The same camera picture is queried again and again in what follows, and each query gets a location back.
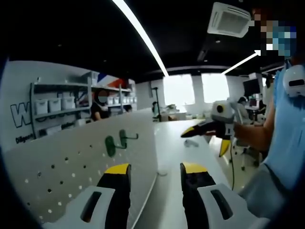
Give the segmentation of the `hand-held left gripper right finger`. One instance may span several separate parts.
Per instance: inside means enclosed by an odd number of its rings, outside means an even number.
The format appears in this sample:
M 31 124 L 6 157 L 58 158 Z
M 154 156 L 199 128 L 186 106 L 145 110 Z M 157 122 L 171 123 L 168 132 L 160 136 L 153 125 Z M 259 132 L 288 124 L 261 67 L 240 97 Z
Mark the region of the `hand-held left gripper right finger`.
M 207 169 L 180 164 L 183 207 L 189 229 L 264 229 L 269 219 L 252 214 L 246 201 L 224 184 L 216 184 Z

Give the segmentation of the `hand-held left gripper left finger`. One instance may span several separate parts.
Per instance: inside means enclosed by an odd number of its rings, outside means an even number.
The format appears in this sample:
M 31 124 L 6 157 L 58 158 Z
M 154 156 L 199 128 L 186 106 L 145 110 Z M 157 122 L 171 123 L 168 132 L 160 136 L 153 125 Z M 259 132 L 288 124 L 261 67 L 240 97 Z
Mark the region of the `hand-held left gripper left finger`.
M 44 229 L 125 229 L 131 206 L 131 164 L 108 168 L 96 186 L 89 186 L 67 204 L 57 221 Z

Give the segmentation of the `person's right hand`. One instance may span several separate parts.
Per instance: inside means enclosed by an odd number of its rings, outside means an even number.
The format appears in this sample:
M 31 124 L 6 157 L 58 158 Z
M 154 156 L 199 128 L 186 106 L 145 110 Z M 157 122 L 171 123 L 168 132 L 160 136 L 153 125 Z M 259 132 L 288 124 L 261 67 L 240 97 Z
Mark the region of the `person's right hand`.
M 250 131 L 250 125 L 243 125 L 237 122 L 234 123 L 234 137 L 238 140 L 241 140 L 244 143 L 249 143 Z

